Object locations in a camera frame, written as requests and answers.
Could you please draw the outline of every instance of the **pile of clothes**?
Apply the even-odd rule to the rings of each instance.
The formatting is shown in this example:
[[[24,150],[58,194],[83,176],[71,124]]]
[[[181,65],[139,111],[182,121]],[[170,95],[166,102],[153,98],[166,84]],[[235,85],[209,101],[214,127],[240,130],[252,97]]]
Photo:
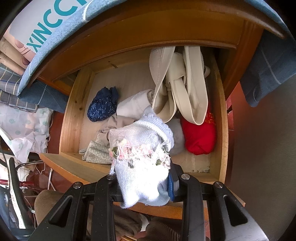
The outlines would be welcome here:
[[[174,51],[175,47],[151,51],[155,91],[141,91],[118,104],[116,87],[104,87],[87,110],[90,121],[103,122],[96,138],[80,154],[86,162],[111,164],[110,174],[117,176],[123,208],[137,202],[165,205],[169,201],[170,157],[185,149],[194,155],[209,154],[215,146],[216,127],[204,81],[210,70],[199,47],[185,47],[183,55]],[[200,71],[188,74],[196,65]],[[175,83],[179,87],[171,88]],[[180,99],[184,95],[192,102],[190,110]]]

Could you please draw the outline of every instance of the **white mesh fabric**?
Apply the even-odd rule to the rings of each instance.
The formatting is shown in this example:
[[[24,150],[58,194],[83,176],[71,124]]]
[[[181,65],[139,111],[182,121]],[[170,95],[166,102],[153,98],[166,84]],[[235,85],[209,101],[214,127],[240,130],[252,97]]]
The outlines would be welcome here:
[[[145,109],[139,121],[110,130],[109,142],[110,150],[115,150],[114,147],[117,150],[113,163],[124,199],[122,207],[128,208],[137,202],[151,206],[165,205],[169,201],[169,162],[158,164],[157,160],[168,160],[167,153],[174,145],[173,134],[151,106]],[[121,146],[125,144],[132,146],[132,154],[120,155],[123,153]],[[142,146],[150,147],[150,155],[143,155]]]

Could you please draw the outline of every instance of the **gray wall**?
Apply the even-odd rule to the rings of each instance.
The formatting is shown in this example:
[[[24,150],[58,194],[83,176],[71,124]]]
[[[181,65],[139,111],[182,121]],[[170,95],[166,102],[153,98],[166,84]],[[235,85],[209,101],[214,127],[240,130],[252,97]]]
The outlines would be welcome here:
[[[270,240],[296,213],[296,77],[250,107],[240,85],[231,94],[234,159],[230,188]]]

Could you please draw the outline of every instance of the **wooden cabinet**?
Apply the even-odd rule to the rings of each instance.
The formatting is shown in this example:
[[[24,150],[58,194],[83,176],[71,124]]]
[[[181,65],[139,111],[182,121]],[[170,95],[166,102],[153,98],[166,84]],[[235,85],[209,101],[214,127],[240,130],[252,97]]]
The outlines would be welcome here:
[[[31,79],[32,83],[38,77],[57,88],[59,79],[79,70],[64,116],[60,152],[42,153],[40,158],[71,182],[92,183],[108,174],[110,166],[84,162],[78,153],[82,142],[87,143],[90,132],[96,132],[99,126],[84,128],[91,95],[105,84],[96,74],[139,63],[148,65],[153,47],[200,45],[204,46],[205,64],[211,68],[206,83],[217,143],[207,157],[209,172],[198,171],[200,157],[188,152],[172,160],[201,182],[224,182],[228,152],[225,99],[245,72],[264,29],[284,37],[275,22],[243,0],[129,0],[103,12],[56,47]],[[136,86],[141,91],[149,84],[139,80]],[[152,215],[169,213],[167,217],[171,218],[182,213],[181,207],[170,204],[148,208],[138,203],[132,209]]]
[[[284,33],[243,0],[129,0],[92,19],[54,49],[31,78],[56,81],[99,59],[141,48],[201,45],[226,49],[218,61],[226,98],[246,70],[263,29]]]

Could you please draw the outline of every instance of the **wooden drawer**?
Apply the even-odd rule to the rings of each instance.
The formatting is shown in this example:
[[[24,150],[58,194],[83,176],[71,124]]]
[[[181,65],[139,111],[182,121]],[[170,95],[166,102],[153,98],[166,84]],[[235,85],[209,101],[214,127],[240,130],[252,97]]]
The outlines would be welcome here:
[[[42,153],[40,157],[70,182],[84,184],[98,181],[109,173],[110,165],[82,161],[78,151],[86,148],[96,136],[100,122],[88,120],[86,111],[96,93],[104,86],[116,86],[119,101],[148,88],[155,88],[149,72],[149,48],[113,55],[83,67],[73,85],[64,115],[59,154]],[[217,143],[209,155],[195,156],[187,151],[173,156],[172,161],[184,172],[201,182],[225,181],[228,153],[228,123],[222,81],[212,48],[202,49],[204,61],[211,69],[206,83],[209,101],[216,121]],[[209,172],[203,172],[209,166]]]

